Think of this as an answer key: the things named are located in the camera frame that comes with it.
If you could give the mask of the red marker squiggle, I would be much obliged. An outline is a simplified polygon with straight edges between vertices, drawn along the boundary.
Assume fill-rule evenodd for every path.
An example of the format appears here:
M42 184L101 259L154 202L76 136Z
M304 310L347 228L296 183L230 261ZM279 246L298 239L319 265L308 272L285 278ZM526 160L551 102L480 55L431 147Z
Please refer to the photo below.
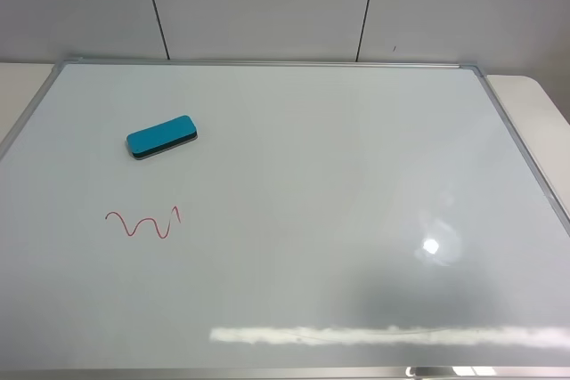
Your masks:
M173 206L171 208L165 228L161 228L159 222L154 217L143 217L140 218L136 223L129 225L126 222L124 216L120 212L109 211L104 216L104 220L110 221L111 219L115 219L119 222L119 224L123 229L123 232L128 237L135 236L139 231L139 229L148 226L152 228L154 234L159 239L167 239L170 236L173 227L173 221L176 221L178 224L182 223L182 217L178 206Z

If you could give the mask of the white aluminium-framed whiteboard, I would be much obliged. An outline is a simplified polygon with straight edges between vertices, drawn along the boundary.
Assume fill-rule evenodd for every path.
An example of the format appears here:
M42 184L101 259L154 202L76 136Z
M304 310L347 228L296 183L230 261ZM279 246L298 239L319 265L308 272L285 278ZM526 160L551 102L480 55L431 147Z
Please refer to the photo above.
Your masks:
M569 212L475 66L65 61L2 141L4 379L568 375Z

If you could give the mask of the teal whiteboard eraser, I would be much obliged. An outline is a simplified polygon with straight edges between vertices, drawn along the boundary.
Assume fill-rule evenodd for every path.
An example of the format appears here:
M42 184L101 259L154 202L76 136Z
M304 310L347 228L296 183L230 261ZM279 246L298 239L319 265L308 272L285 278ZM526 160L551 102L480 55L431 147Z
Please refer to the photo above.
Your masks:
M187 115L176 117L126 137L126 146L135 159L154 156L198 137L196 125Z

